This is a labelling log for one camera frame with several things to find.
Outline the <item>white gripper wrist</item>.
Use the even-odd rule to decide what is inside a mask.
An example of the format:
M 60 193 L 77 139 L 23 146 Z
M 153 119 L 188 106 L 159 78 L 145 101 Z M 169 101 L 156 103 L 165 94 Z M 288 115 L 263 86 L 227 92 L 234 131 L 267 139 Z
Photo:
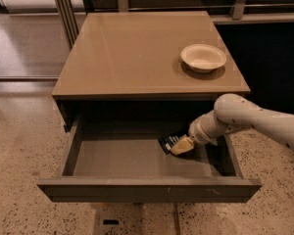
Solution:
M 175 156 L 187 153 L 198 145 L 218 145 L 218 123 L 213 115 L 202 115 L 193 120 L 189 126 L 188 134 L 179 137 L 171 146 L 171 153 Z

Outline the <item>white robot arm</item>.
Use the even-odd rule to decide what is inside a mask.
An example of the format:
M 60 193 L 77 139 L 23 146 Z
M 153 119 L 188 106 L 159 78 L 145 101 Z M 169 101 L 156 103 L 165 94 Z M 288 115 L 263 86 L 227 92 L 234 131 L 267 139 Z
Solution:
M 253 128 L 273 141 L 294 151 L 294 115 L 261 108 L 236 94 L 224 94 L 215 101 L 214 108 L 194 119 L 187 133 L 171 137 L 169 152 L 178 156 L 217 139 L 226 133 Z

